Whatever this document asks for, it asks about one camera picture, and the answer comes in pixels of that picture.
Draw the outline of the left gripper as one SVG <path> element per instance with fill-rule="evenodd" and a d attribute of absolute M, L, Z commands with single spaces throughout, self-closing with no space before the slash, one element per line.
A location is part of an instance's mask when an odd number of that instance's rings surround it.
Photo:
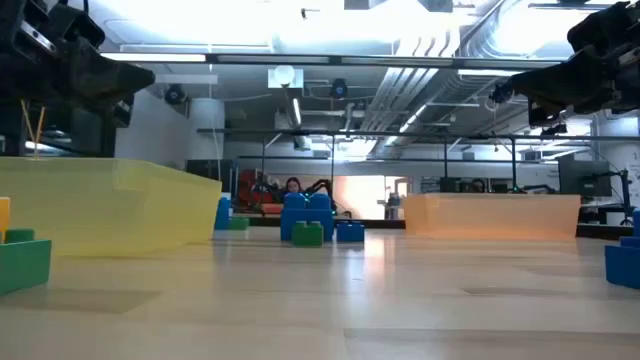
<path fill-rule="evenodd" d="M 93 112 L 112 109 L 116 127 L 131 122 L 134 94 L 155 82 L 151 70 L 102 56 L 57 33 L 61 1 L 1 0 L 1 96 L 45 104 L 69 101 Z"/>

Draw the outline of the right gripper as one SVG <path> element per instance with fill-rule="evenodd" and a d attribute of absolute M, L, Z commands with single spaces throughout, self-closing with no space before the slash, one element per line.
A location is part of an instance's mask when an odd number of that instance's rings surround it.
<path fill-rule="evenodd" d="M 639 47 L 620 47 L 606 61 L 587 47 L 565 62 L 514 75 L 510 84 L 515 94 L 529 99 L 530 126 L 555 124 L 560 110 L 567 107 L 576 113 L 635 110 L 639 108 Z"/>

